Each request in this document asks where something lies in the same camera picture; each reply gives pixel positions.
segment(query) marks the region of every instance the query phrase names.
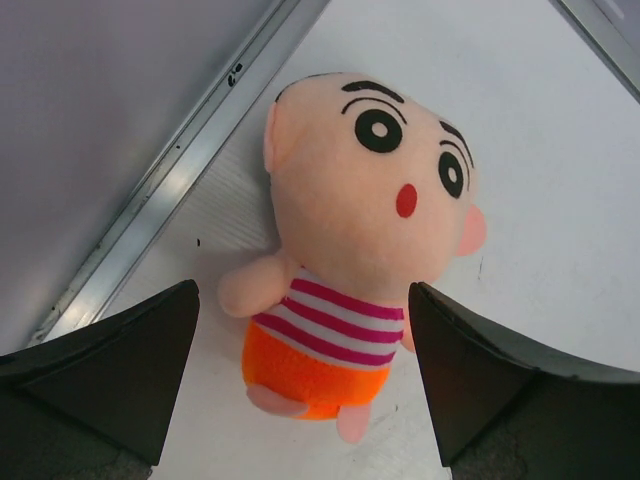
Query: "black eyebrow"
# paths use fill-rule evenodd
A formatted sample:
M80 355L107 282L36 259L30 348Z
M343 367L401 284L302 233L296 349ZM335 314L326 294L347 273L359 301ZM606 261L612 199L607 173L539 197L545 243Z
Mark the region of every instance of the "black eyebrow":
M469 164L467 163L467 159L464 156L464 153L462 153L462 150L460 150L460 147L458 145L456 145L453 142L450 142L449 140L442 140L440 142L440 145L450 145L453 148L455 148L456 150L458 150L460 152L460 156L462 157L462 159L464 160L464 166L467 167L467 191L469 191L469 185L471 184L471 174L469 173Z
M404 98L402 98L396 92L394 92L393 90L390 90L384 85L380 85L379 83L372 82L371 80L361 80L359 82L352 82L342 87L343 92L359 92L360 90L374 90L376 92L385 94L386 96L392 98L398 103L404 103Z
M358 98L356 98L356 99L354 99L354 100L351 100L349 103L347 103L347 104L345 105L345 107L342 109L342 112L341 112L341 113L344 115L344 114L347 112L347 110L349 109L349 107L350 107L351 105L353 105L353 104L354 104L354 103L356 103L356 102L361 102L362 100L371 100L371 101L374 101L374 102L384 103L385 105L390 106L391 108L393 108L393 109L396 111L396 113L397 113L398 115L400 115L400 118L402 119L402 121L404 122L404 124L405 124L405 125L407 125L407 120L404 118L404 115L402 115L402 112L401 112L400 110L398 110L396 107L394 107L391 103L387 102L386 100L382 100L381 98L375 98L375 97L358 97Z
M467 153L469 154L469 161L471 162L471 167L476 168L475 165L473 164L473 157L471 156L471 151L469 150L469 146L467 145L467 142L465 142L464 137L458 131L458 129L455 128L453 125L449 125L447 122L443 120L440 120L440 125L442 126L442 128L444 128L445 132L450 133L454 137L457 137L458 140L462 142L462 144L464 145L464 148L467 150Z

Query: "orange shorts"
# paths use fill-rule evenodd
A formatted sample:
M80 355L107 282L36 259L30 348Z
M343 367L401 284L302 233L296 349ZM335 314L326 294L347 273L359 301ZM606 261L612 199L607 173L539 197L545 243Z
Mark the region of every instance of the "orange shorts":
M247 385L262 385L280 395L309 405L301 418L336 418L341 406L371 403L389 376L389 367L356 370L329 365L291 348L249 324L242 354Z

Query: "white surface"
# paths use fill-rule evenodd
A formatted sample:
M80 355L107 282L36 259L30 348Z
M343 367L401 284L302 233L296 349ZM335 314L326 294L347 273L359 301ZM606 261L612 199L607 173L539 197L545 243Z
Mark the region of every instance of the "white surface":
M215 302L223 272L277 244L260 153L268 103L292 80L340 70L377 76L449 117L475 152L489 240L437 286L545 343L640 370L640 107L631 96L545 0L334 0L110 309L183 278L201 289L155 480L447 476L411 356L398 359L366 441L348 447L331 424L248 406L245 323Z

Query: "stuffed doll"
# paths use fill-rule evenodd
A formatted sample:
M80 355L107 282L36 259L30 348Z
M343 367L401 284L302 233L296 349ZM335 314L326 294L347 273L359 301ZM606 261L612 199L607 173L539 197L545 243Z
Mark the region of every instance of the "stuffed doll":
M282 248L218 291L227 314L251 319L247 395L274 415L336 419L355 443L399 344L413 349L409 286L484 242L477 165L451 123L343 73L278 96L264 161Z

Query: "doll hand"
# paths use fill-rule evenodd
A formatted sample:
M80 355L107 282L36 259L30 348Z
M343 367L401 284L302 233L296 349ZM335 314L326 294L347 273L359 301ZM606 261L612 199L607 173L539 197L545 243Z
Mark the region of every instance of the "doll hand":
M295 262L278 252L228 273L218 285L222 309L236 318L268 310L286 295L297 268Z
M404 309L404 333L402 340L400 340L402 346L412 353L416 352L416 346L413 343L413 333L411 333L411 321L409 320L409 309Z

